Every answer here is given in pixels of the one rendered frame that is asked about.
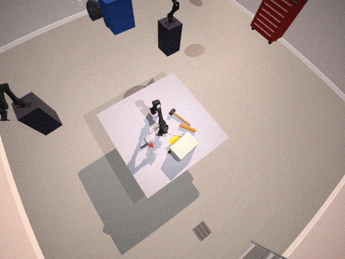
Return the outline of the beige rectangular box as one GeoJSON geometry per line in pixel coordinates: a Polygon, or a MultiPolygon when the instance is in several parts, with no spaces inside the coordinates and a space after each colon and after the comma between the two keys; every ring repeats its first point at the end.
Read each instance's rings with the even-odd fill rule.
{"type": "Polygon", "coordinates": [[[175,135],[169,140],[169,142],[172,146],[168,153],[172,153],[179,162],[199,144],[199,142],[189,132],[181,138],[175,135]]]}

